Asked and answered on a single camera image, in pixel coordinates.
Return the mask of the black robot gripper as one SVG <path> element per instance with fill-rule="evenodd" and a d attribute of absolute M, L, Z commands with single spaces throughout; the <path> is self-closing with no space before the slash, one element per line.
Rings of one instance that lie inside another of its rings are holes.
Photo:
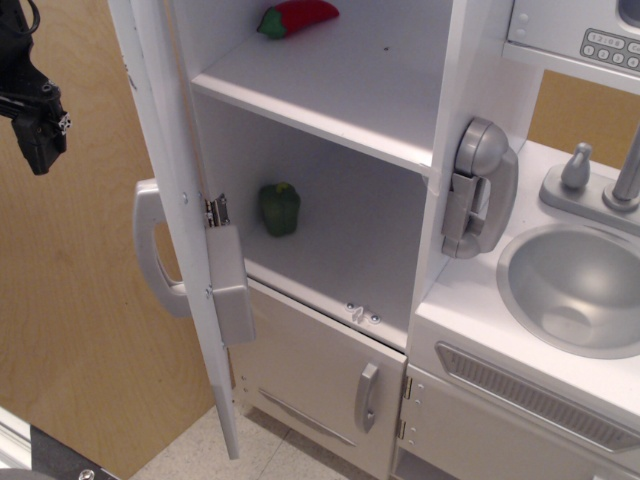
<path fill-rule="evenodd" d="M 28 6 L 31 21 L 20 1 L 1 2 L 1 115 L 15 118 L 11 124 L 24 158 L 35 175 L 44 175 L 67 150 L 71 119 L 60 88 L 31 61 L 41 16 L 34 1 Z"/>

